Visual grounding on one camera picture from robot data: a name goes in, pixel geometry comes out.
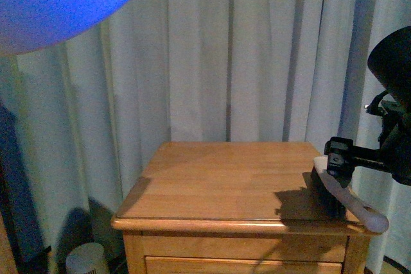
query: wooden surface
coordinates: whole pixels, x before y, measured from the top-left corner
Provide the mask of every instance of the wooden surface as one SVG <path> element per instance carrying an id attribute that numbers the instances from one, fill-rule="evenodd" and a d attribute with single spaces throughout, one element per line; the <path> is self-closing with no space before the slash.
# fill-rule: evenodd
<path id="1" fill-rule="evenodd" d="M 0 213 L 0 274 L 17 274 L 12 249 Z"/>
<path id="2" fill-rule="evenodd" d="M 344 274 L 363 274 L 367 260 L 369 237 L 350 236 L 345 256 Z"/>
<path id="3" fill-rule="evenodd" d="M 141 234 L 139 232 L 124 232 L 123 238 L 129 274 L 145 274 L 146 263 L 144 260 Z"/>
<path id="4" fill-rule="evenodd" d="M 292 229 L 295 222 L 306 221 L 304 228 L 322 222 L 327 229 L 329 218 L 311 189 L 310 172 L 318 155 L 307 142 L 163 144 L 112 225 L 204 231 L 217 221 L 226 232 L 288 232 L 288 225 Z M 353 216 L 337 225 L 343 232 L 366 232 Z"/>
<path id="5" fill-rule="evenodd" d="M 264 234 L 143 234 L 144 255 L 343 262 L 347 237 Z"/>
<path id="6" fill-rule="evenodd" d="M 359 274 L 373 233 L 330 219 L 305 142 L 163 144 L 112 219 L 130 274 Z"/>
<path id="7" fill-rule="evenodd" d="M 147 257 L 147 274 L 341 274 L 341 264 Z"/>

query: floor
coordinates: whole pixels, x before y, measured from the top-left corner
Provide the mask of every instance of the floor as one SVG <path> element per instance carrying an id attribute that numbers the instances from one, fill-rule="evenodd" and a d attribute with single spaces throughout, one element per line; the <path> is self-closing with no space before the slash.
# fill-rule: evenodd
<path id="1" fill-rule="evenodd" d="M 395 267 L 391 266 L 390 264 L 384 262 L 380 274 L 401 274 L 401 272 L 398 271 Z"/>

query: wooden edge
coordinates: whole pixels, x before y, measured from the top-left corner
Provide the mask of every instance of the wooden edge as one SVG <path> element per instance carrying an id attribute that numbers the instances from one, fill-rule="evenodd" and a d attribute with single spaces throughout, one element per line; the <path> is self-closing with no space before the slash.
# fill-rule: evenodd
<path id="1" fill-rule="evenodd" d="M 8 242 L 3 217 L 0 214 L 0 274 L 17 274 L 15 261 Z"/>
<path id="2" fill-rule="evenodd" d="M 124 232 L 123 234 L 129 274 L 146 273 L 141 237 L 140 232 Z"/>
<path id="3" fill-rule="evenodd" d="M 369 237 L 355 235 L 348 237 L 343 274 L 364 274 L 370 240 Z"/>
<path id="4" fill-rule="evenodd" d="M 111 225 L 114 229 L 129 231 L 378 235 L 367 230 L 361 224 L 338 221 L 210 221 L 201 219 L 136 219 L 113 216 Z"/>

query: nightstand drawer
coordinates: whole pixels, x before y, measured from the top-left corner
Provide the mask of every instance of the nightstand drawer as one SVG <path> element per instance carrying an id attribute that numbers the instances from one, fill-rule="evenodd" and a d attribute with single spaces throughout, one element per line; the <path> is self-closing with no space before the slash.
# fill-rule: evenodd
<path id="1" fill-rule="evenodd" d="M 346 236 L 144 233 L 145 256 L 343 262 Z"/>
<path id="2" fill-rule="evenodd" d="M 147 274 L 341 274 L 339 263 L 146 257 Z"/>

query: curtain fold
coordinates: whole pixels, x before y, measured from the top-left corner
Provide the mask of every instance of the curtain fold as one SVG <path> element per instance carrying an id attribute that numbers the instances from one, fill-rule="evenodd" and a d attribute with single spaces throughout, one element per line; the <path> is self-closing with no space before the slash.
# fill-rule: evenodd
<path id="1" fill-rule="evenodd" d="M 162 142 L 310 141 L 322 151 L 338 134 L 377 148 L 381 123 L 361 105 L 382 86 L 366 61 L 411 24 L 410 3 L 131 0 L 64 44 L 2 59 L 0 96 L 17 117 L 56 262 L 86 240 L 108 259 L 121 253 L 110 217 Z M 384 254 L 411 266 L 397 244 L 411 243 L 399 214 L 409 191 L 364 169 L 353 187 L 394 225 L 373 240 L 368 267 L 379 273 Z"/>

